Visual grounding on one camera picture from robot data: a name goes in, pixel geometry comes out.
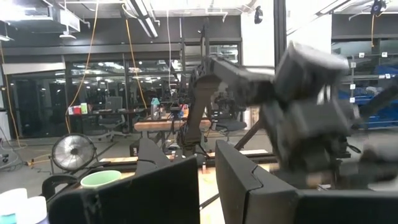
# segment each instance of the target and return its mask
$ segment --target floor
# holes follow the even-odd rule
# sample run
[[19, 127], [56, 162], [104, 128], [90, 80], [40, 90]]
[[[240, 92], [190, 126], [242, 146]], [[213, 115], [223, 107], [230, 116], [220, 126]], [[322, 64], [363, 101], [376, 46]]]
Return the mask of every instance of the floor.
[[[397, 142], [397, 131], [378, 131], [376, 133], [370, 133], [367, 136], [360, 135], [349, 138], [349, 142], [352, 145], [357, 146], [358, 148], [362, 148], [362, 145], [367, 142], [377, 143], [377, 142]], [[241, 139], [243, 133], [238, 134], [237, 136], [231, 137], [231, 142], [238, 142]], [[138, 139], [138, 136], [133, 136], [131, 138], [121, 138], [116, 139], [115, 142], [95, 142], [95, 146], [97, 147], [97, 152], [99, 155], [99, 159], [105, 157], [126, 157], [129, 156], [129, 145], [132, 141]], [[218, 139], [226, 139], [225, 137], [210, 137], [208, 138], [208, 142], [206, 144], [207, 149], [214, 149], [215, 141]], [[52, 144], [56, 141], [56, 138], [46, 138], [46, 139], [31, 139], [22, 141], [23, 144], [28, 144], [27, 147], [19, 149], [18, 153], [21, 155], [24, 161], [29, 161], [32, 158], [42, 156], [42, 159], [48, 159], [47, 156], [43, 156], [49, 154], [52, 149]], [[9, 152], [4, 150], [9, 150], [9, 146], [4, 142], [2, 144], [2, 149], [0, 149], [0, 153], [10, 153], [10, 162], [14, 160], [15, 156]], [[248, 149], [265, 149], [267, 151], [271, 151], [271, 145], [268, 141], [267, 136], [263, 132], [259, 132], [255, 135], [245, 146], [245, 150]], [[357, 159], [359, 154], [355, 154], [353, 152], [353, 159]], [[40, 164], [36, 164], [33, 168], [22, 166], [17, 168], [14, 171], [3, 171], [0, 172], [0, 193], [14, 189], [19, 187], [24, 187], [28, 190], [29, 197], [36, 196], [41, 194], [41, 185], [43, 180], [45, 180], [50, 175], [50, 162], [43, 162]], [[377, 184], [371, 186], [374, 190], [398, 190], [398, 179], [396, 181], [392, 181], [385, 184]]]

